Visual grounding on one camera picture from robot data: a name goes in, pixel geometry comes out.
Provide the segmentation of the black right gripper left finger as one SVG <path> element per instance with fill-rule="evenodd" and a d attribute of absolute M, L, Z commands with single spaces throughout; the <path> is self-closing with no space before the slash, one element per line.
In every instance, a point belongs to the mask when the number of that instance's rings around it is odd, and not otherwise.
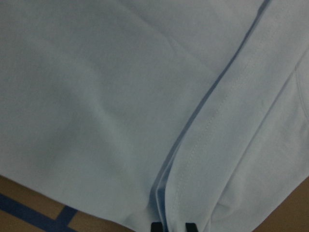
<path fill-rule="evenodd" d="M 162 223 L 161 222 L 151 223 L 151 232 L 162 232 Z"/>

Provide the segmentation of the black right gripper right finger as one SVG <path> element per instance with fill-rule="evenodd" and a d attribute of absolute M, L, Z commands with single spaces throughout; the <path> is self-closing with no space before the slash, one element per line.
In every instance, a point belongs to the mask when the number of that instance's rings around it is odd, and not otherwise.
<path fill-rule="evenodd" d="M 187 232 L 197 232 L 197 225 L 195 223 L 187 222 L 185 227 Z"/>

